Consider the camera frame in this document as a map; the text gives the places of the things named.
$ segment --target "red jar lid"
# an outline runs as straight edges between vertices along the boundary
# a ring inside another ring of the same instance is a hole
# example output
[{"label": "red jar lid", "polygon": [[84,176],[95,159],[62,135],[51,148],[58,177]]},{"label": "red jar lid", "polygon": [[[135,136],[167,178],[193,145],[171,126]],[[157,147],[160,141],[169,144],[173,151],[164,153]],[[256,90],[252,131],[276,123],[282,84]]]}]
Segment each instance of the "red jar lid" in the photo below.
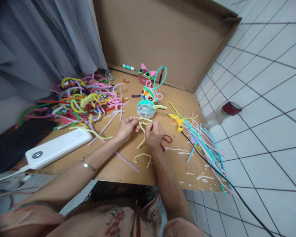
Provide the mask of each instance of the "red jar lid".
[{"label": "red jar lid", "polygon": [[223,105],[223,110],[227,114],[234,116],[238,114],[242,110],[242,108],[235,102],[227,102],[226,104]]}]

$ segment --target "bracelet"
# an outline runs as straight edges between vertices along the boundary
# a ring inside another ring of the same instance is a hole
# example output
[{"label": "bracelet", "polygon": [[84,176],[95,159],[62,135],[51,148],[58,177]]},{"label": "bracelet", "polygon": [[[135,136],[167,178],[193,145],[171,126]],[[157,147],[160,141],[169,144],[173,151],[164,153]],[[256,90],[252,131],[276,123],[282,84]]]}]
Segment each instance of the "bracelet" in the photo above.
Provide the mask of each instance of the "bracelet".
[{"label": "bracelet", "polygon": [[81,162],[82,162],[82,164],[83,164],[84,167],[86,167],[86,168],[88,168],[88,169],[90,169],[90,170],[92,170],[92,171],[95,171],[95,172],[98,171],[98,169],[95,169],[95,168],[89,166],[89,165],[85,162],[85,158],[82,158],[82,159],[81,159]]}]

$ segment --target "hot glue gun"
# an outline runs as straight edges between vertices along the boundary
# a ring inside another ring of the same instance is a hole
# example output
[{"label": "hot glue gun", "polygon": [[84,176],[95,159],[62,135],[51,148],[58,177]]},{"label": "hot glue gun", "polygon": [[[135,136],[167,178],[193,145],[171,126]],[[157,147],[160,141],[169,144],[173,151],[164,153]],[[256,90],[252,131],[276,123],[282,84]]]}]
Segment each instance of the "hot glue gun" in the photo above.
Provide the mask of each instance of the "hot glue gun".
[{"label": "hot glue gun", "polygon": [[174,115],[174,114],[167,114],[170,118],[174,119],[177,123],[178,123],[178,129],[177,131],[178,132],[181,132],[182,131],[182,123],[184,122],[184,119],[177,116],[177,115]]}]

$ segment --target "pipe cleaner owl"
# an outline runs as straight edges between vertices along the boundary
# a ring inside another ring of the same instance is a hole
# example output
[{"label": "pipe cleaner owl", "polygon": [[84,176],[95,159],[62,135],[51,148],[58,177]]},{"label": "pipe cleaner owl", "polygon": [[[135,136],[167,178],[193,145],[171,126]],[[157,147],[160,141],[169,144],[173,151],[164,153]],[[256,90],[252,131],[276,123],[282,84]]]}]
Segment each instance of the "pipe cleaner owl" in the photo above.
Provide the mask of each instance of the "pipe cleaner owl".
[{"label": "pipe cleaner owl", "polygon": [[138,78],[142,84],[146,84],[148,80],[153,80],[156,71],[149,71],[144,64],[141,64],[141,69],[138,70]]},{"label": "pipe cleaner owl", "polygon": [[[165,69],[165,75],[164,78],[162,80],[162,82],[158,85],[155,86],[156,84],[156,76],[159,72],[160,69],[164,68]],[[143,90],[141,91],[141,99],[142,101],[140,101],[137,104],[137,114],[139,117],[143,117],[143,118],[152,118],[155,115],[156,109],[166,109],[165,106],[162,105],[155,105],[154,103],[158,102],[160,99],[163,98],[163,95],[161,93],[157,92],[157,88],[159,86],[162,85],[162,83],[165,81],[166,75],[167,75],[167,68],[161,66],[158,71],[156,73],[154,73],[154,75],[156,74],[155,78],[154,78],[154,85],[153,87],[151,87],[152,82],[151,80],[146,80],[146,85],[144,86]]]}]

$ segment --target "cardboard wall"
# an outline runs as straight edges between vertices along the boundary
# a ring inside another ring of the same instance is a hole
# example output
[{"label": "cardboard wall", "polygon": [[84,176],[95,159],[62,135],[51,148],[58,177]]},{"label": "cardboard wall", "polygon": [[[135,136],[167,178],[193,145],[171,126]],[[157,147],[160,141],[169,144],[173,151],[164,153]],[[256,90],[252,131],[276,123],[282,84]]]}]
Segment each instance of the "cardboard wall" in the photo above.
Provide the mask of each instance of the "cardboard wall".
[{"label": "cardboard wall", "polygon": [[166,66],[165,84],[191,92],[238,24],[235,13],[213,1],[100,0],[94,9],[109,66],[133,66],[133,74],[141,63]]}]

